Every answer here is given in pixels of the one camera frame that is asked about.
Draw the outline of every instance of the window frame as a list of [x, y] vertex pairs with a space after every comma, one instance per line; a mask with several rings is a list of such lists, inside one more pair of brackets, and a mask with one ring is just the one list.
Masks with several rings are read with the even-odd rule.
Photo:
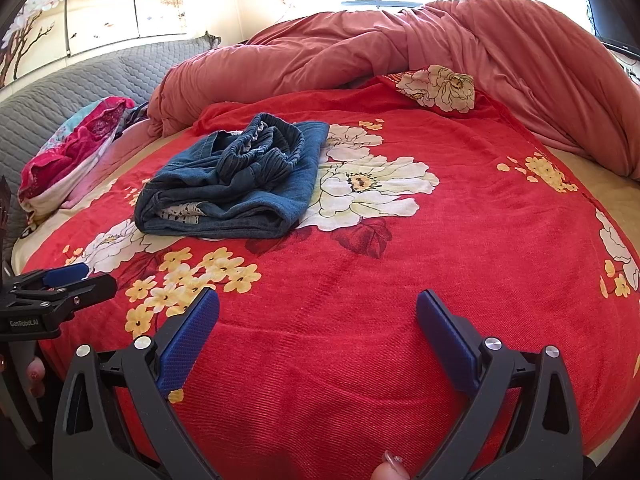
[[343, 6], [375, 6], [376, 9], [380, 10], [380, 7], [398, 7], [398, 8], [406, 8], [406, 7], [420, 7], [425, 4], [425, 2], [403, 2], [399, 0], [347, 0], [344, 2], [340, 2]]

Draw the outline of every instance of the white flower print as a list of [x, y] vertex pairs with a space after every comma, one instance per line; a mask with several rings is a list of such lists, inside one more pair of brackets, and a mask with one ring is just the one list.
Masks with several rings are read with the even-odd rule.
[[475, 105], [473, 77], [457, 74], [440, 65], [431, 65], [427, 70], [413, 73], [405, 72], [396, 88], [421, 106], [436, 105], [443, 112], [457, 110], [465, 114]]
[[379, 146], [382, 137], [367, 133], [358, 126], [331, 124], [326, 143], [320, 151], [320, 164], [329, 160], [357, 160], [369, 155], [368, 146]]
[[413, 198], [400, 195], [430, 194], [440, 181], [423, 162], [401, 156], [388, 162], [367, 155], [356, 161], [321, 165], [311, 206], [299, 227], [315, 225], [321, 231], [358, 224], [363, 218], [412, 216], [418, 210]]
[[626, 245], [620, 239], [618, 232], [613, 225], [611, 225], [609, 219], [599, 209], [596, 209], [596, 218], [603, 226], [603, 228], [600, 229], [600, 238], [602, 238], [602, 242], [607, 248], [607, 253], [609, 253], [617, 262], [623, 263], [622, 270], [624, 270], [626, 280], [633, 290], [638, 290], [638, 278], [640, 271], [638, 270], [638, 265], [632, 258], [629, 249], [626, 248]]
[[136, 253], [155, 253], [176, 243], [181, 237], [144, 234], [132, 220], [114, 225], [100, 233], [78, 256], [75, 263], [84, 262], [89, 272], [111, 272], [122, 262], [128, 262]]

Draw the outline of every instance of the pink floral cloth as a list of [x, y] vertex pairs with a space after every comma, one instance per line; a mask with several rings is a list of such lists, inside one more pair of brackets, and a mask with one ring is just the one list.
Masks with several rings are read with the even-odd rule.
[[22, 168], [18, 202], [33, 220], [46, 218], [114, 139], [121, 118], [135, 103], [109, 96], [71, 117]]
[[640, 179], [639, 89], [594, 36], [532, 0], [436, 1], [401, 14], [323, 12], [279, 23], [247, 45], [169, 70], [151, 98], [150, 131], [174, 134], [215, 102], [430, 65], [472, 76], [547, 146]]
[[108, 147], [94, 168], [68, 194], [60, 209], [71, 209], [119, 166], [156, 140], [157, 137], [149, 133], [149, 122], [145, 119], [124, 130], [117, 142]]

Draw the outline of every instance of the tree branch painting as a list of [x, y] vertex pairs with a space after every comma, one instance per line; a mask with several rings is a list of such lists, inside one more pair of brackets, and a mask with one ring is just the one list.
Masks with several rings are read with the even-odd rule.
[[0, 88], [9, 83], [7, 76], [11, 67], [13, 79], [18, 77], [18, 68], [22, 58], [37, 41], [49, 34], [56, 25], [55, 21], [39, 24], [38, 20], [41, 18], [44, 20], [44, 13], [57, 7], [63, 1], [27, 0], [24, 3], [0, 42]]

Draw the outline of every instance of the bed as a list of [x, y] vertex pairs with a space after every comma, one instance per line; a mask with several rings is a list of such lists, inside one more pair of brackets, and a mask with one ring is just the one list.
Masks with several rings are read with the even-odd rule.
[[[443, 100], [452, 78], [473, 97]], [[416, 294], [430, 287], [512, 348], [557, 344], [585, 452], [602, 457], [640, 389], [640, 189], [549, 150], [472, 81], [434, 65], [356, 89], [205, 107], [15, 245], [19, 271], [85, 262], [118, 280], [114, 300], [41, 343], [48, 361], [63, 374], [80, 344], [121, 348], [153, 334], [205, 285], [188, 290], [198, 269], [213, 269], [206, 285], [220, 295], [220, 322], [169, 401], [214, 467], [230, 479], [366, 478], [393, 449], [414, 471], [464, 402], [415, 325]], [[429, 84], [440, 85], [435, 94]], [[331, 125], [296, 229], [278, 240], [197, 240], [135, 228], [140, 190], [171, 156], [262, 111]], [[153, 456], [120, 400], [136, 445]]]

